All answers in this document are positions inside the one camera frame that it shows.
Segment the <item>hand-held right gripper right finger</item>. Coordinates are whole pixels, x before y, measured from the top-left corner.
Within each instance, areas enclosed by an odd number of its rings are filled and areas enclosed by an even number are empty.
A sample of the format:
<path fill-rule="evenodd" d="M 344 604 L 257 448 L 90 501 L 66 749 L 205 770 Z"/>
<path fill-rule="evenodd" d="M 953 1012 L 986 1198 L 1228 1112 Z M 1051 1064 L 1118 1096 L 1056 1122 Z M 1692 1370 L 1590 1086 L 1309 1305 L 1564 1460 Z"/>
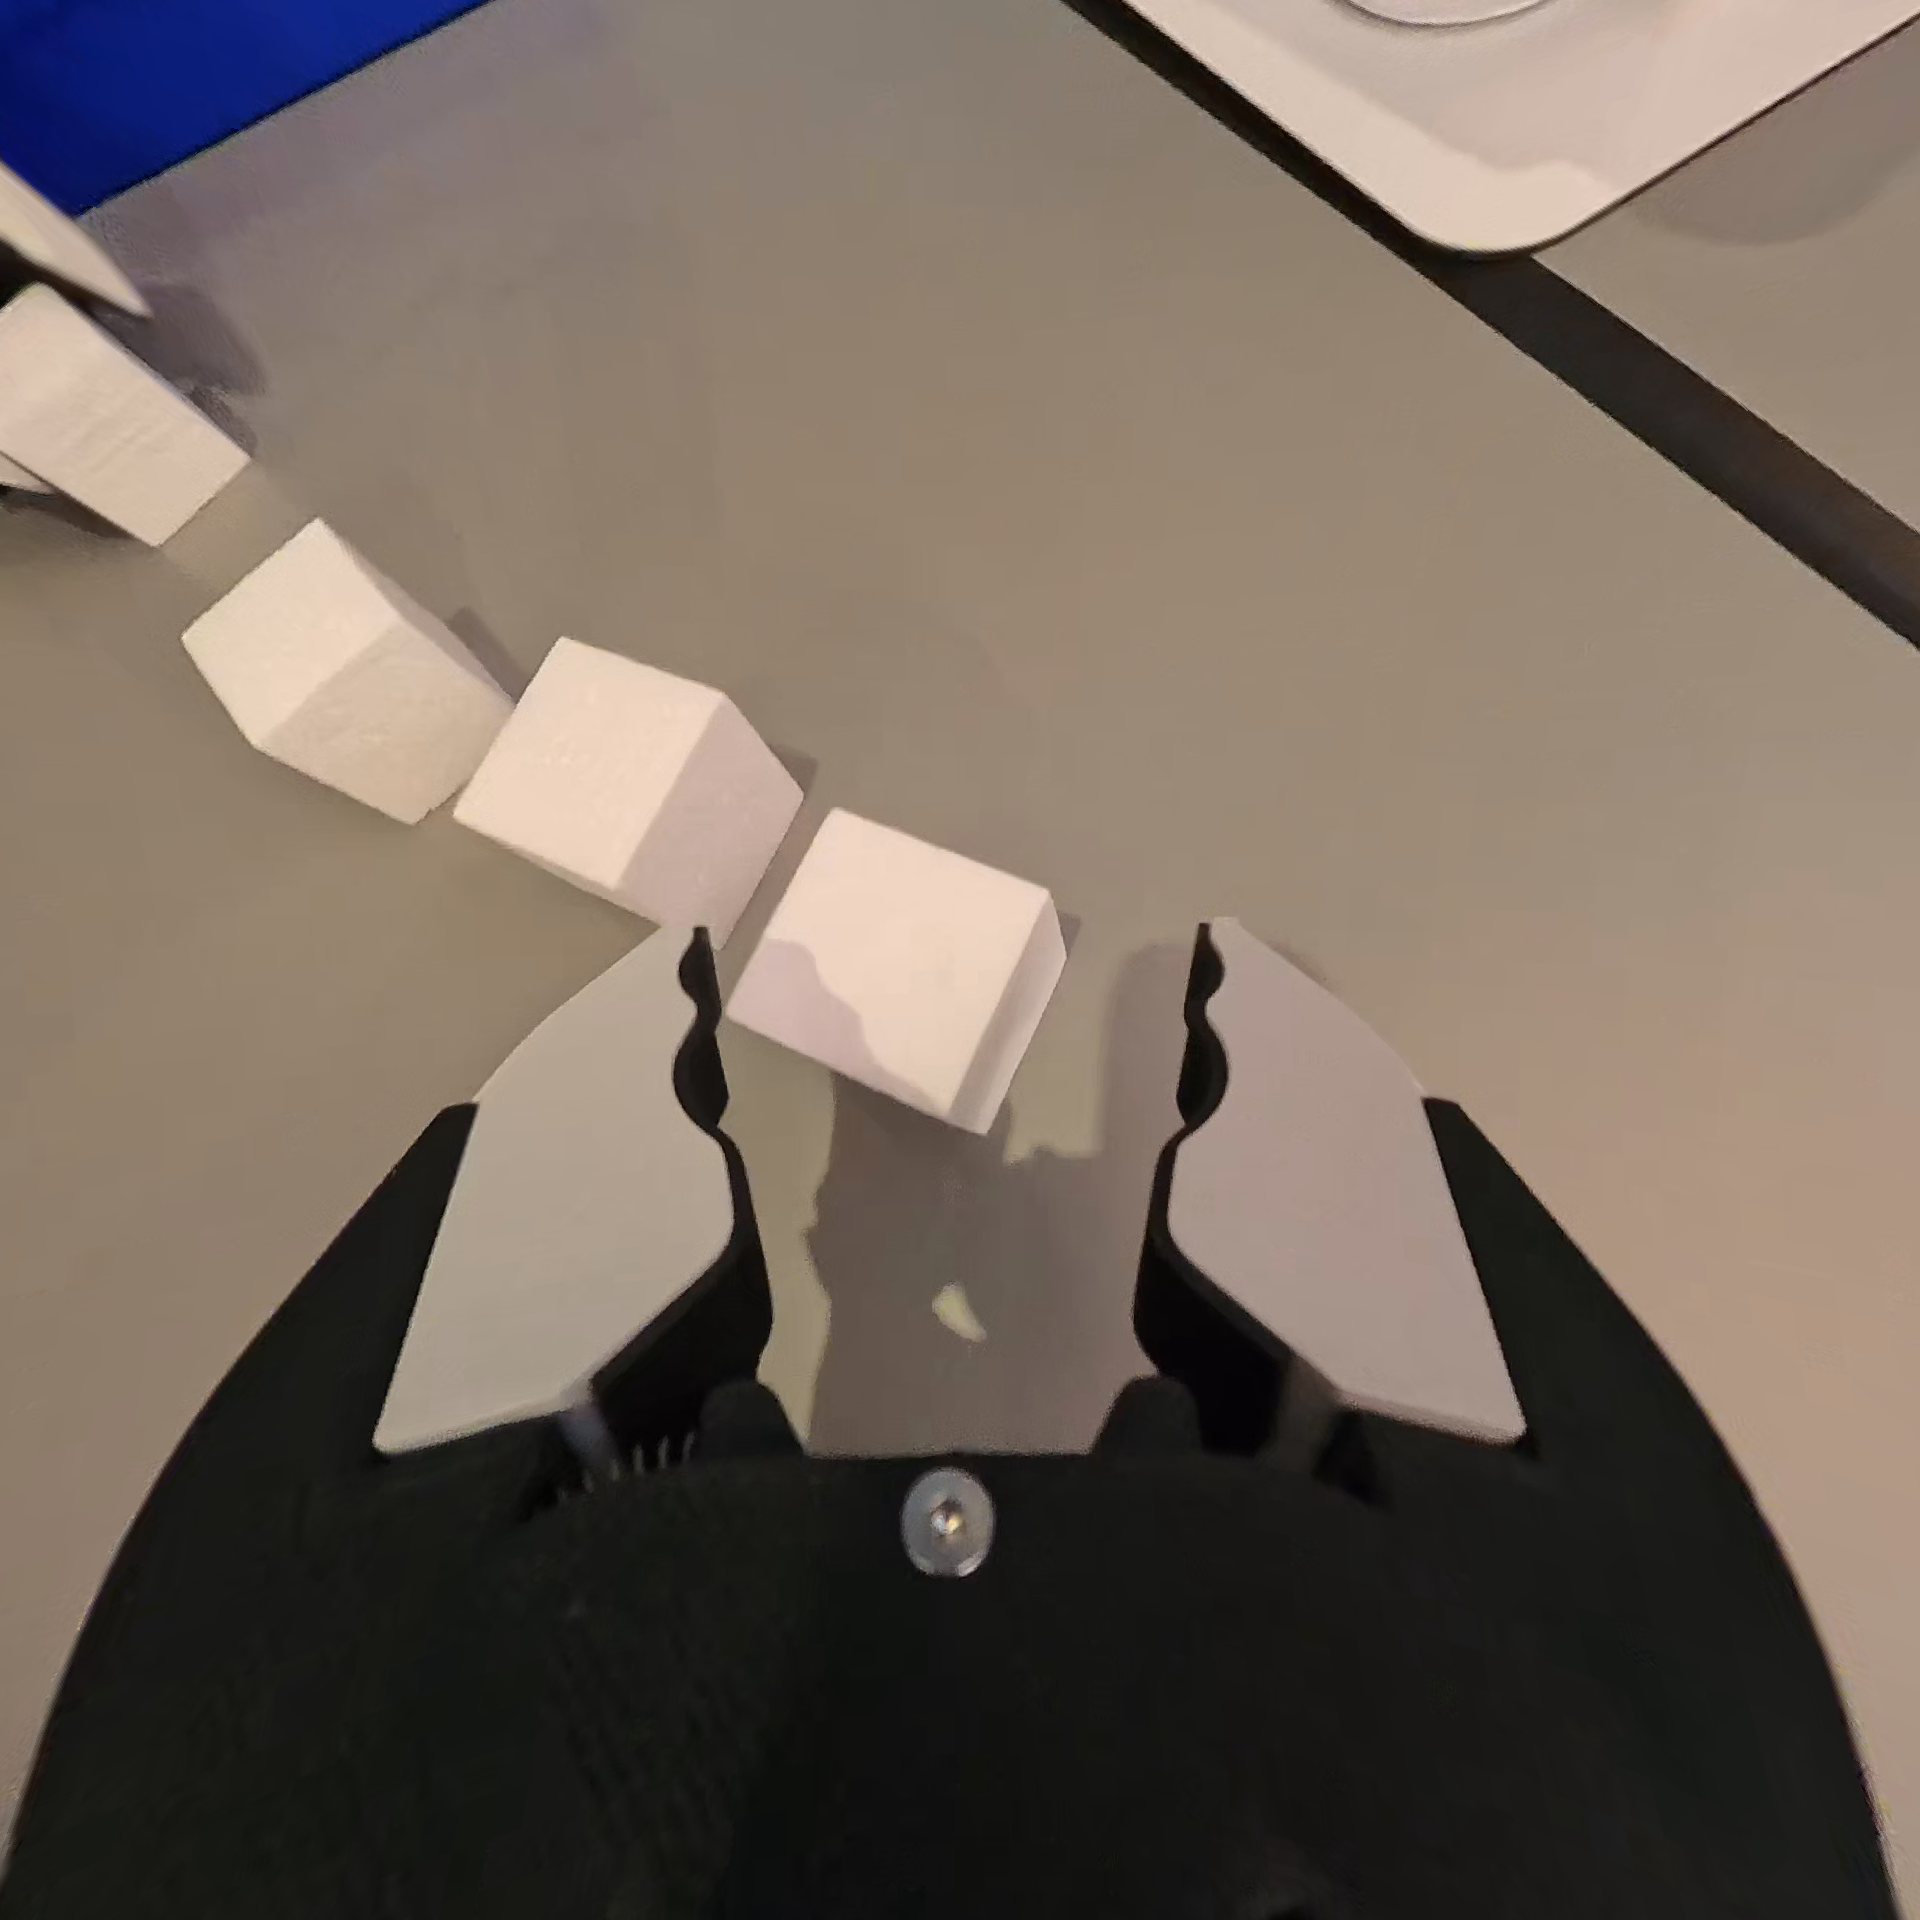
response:
<path fill-rule="evenodd" d="M 1312 1460 L 1348 1416 L 1485 1448 L 1526 1418 L 1426 1098 L 1342 1000 L 1237 918 L 1194 936 L 1180 1124 L 1134 1325 L 1204 1449 Z"/>

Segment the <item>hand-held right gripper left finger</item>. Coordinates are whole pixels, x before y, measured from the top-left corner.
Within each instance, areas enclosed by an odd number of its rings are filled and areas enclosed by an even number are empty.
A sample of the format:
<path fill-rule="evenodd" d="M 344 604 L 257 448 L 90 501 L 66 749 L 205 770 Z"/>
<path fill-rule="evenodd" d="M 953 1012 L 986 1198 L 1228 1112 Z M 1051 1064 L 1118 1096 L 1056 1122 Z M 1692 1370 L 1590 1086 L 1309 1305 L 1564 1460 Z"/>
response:
<path fill-rule="evenodd" d="M 660 928 L 491 1073 L 374 1422 L 381 1456 L 554 1425 L 588 1472 L 691 1451 L 774 1323 L 725 1121 L 707 928 Z"/>

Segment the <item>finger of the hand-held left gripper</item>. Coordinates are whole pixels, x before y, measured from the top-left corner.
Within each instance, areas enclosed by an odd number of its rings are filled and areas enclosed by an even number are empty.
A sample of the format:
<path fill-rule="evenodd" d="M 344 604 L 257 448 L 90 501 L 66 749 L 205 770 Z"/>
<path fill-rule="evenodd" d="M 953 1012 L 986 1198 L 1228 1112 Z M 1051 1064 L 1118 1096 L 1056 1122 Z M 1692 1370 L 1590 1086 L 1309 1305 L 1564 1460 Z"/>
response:
<path fill-rule="evenodd" d="M 3 270 L 6 282 L 54 288 L 148 321 L 153 308 L 97 238 L 3 165 Z"/>

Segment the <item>white hard foam cube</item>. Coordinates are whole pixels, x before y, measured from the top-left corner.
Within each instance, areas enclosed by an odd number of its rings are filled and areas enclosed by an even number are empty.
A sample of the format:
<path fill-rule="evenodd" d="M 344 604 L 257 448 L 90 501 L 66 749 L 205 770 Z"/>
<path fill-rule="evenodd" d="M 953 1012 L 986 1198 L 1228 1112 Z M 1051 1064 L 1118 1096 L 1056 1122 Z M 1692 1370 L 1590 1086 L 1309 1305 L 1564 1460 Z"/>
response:
<path fill-rule="evenodd" d="M 610 906 L 722 946 L 802 784 L 717 688 L 558 637 L 452 821 Z"/>
<path fill-rule="evenodd" d="M 1066 958 L 1045 886 L 840 806 L 774 906 L 726 1018 L 988 1136 Z"/>
<path fill-rule="evenodd" d="M 323 518 L 202 612 L 182 652 L 257 753 L 403 825 L 467 786 L 514 709 L 445 621 Z"/>
<path fill-rule="evenodd" d="M 217 422 L 48 286 L 3 308 L 3 454 L 147 546 L 250 466 Z"/>

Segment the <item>blue plastic bin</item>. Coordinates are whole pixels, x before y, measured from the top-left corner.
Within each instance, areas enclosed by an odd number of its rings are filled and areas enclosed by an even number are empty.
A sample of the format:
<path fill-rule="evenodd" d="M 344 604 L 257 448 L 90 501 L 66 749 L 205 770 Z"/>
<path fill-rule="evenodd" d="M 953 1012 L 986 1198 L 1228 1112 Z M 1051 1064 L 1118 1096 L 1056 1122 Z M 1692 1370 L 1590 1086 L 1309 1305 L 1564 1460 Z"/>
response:
<path fill-rule="evenodd" d="M 3 160 L 97 208 L 472 3 L 5 3 Z"/>

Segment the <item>white and wooden document stand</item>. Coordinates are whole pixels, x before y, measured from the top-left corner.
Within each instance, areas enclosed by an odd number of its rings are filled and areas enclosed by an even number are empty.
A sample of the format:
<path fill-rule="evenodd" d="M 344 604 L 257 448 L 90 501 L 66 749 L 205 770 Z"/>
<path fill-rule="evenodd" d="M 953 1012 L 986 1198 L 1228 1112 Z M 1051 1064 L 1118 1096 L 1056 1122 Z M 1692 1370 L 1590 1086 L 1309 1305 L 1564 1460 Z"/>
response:
<path fill-rule="evenodd" d="M 1916 3 L 1134 3 L 1433 248 L 1544 249 L 1916 24 Z"/>

